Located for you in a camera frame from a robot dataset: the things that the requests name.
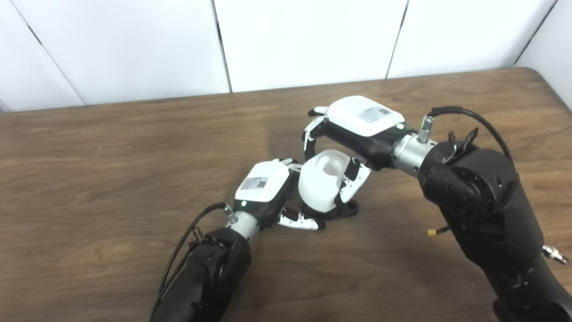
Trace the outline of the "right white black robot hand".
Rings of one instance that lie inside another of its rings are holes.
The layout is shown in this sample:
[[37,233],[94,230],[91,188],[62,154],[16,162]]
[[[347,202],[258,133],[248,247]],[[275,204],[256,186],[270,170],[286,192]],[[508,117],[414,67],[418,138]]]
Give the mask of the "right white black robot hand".
[[306,163],[299,179],[302,201],[327,213],[348,204],[370,173],[394,168],[395,147],[417,131],[399,112],[363,96],[318,106],[302,134]]

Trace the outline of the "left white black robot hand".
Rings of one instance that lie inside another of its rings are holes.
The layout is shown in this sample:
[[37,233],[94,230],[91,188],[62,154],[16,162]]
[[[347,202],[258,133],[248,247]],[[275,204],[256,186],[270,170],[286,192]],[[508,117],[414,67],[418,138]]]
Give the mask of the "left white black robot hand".
[[302,165],[295,159],[273,159],[254,165],[235,193],[233,210],[237,220],[230,224],[245,237],[282,225],[302,230],[324,230],[324,220],[288,207],[287,200],[298,186]]

